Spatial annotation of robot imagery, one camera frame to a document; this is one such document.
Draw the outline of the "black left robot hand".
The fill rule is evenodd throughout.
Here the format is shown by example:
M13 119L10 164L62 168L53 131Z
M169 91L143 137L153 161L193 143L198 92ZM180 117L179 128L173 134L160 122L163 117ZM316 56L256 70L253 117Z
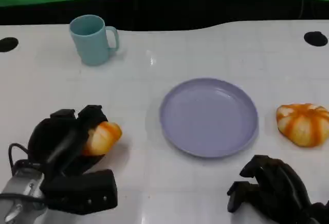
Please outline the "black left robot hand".
M76 116L74 109L60 109L42 120L28 142L32 162L50 175L75 176L88 171L105 155L86 152L91 131L107 121L101 105L87 105Z

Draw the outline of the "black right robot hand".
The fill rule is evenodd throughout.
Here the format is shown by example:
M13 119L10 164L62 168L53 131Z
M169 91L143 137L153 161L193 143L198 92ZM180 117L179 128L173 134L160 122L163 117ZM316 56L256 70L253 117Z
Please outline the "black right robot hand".
M227 192L230 213L248 203L277 223L297 223L302 212L312 205L301 178L280 159L254 155L240 176L254 178L257 183L235 181L232 184Z

